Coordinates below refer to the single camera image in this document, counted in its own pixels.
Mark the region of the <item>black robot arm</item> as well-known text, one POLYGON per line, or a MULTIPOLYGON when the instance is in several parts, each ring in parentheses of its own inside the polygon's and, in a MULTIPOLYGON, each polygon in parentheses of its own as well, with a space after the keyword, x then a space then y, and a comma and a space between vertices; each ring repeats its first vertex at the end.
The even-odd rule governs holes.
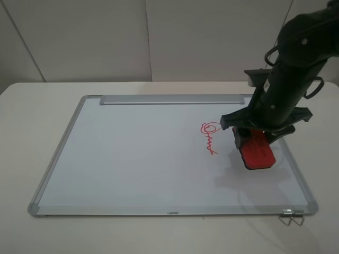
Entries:
POLYGON ((264 59, 274 52, 278 57, 267 61, 269 69, 245 71, 255 88, 250 103, 220 119, 223 130, 233 129, 238 150, 249 143, 254 131, 262 132, 271 144, 294 133, 295 123, 310 120, 311 111, 297 104, 322 89, 324 81, 318 74, 329 58, 338 56, 338 1, 287 22, 264 59))

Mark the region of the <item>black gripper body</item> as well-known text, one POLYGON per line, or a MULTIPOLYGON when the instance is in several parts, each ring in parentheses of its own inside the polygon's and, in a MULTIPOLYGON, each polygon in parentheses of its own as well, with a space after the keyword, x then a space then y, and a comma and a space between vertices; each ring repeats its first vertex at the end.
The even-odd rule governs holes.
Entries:
POLYGON ((313 116, 306 107, 298 107, 313 82, 313 66, 296 67, 279 61, 271 69, 244 71, 255 87, 247 107, 221 116, 223 130, 229 127, 278 132, 313 116))

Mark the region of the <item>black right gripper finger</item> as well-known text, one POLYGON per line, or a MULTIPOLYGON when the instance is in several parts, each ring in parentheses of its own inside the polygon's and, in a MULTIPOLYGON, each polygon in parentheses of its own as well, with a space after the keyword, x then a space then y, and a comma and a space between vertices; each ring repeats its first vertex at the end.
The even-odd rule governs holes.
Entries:
POLYGON ((278 132, 266 132, 266 139, 268 144, 272 144, 280 138, 283 138, 286 135, 293 134, 294 132, 295 129, 284 129, 278 132))

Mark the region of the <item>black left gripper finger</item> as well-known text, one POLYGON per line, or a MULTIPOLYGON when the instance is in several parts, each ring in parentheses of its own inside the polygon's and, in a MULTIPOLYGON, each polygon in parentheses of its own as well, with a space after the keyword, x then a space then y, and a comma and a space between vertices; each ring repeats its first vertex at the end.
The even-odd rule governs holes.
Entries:
POLYGON ((233 127, 233 134, 235 138, 235 146, 240 150, 243 145, 248 143, 252 138, 252 132, 250 129, 233 127))

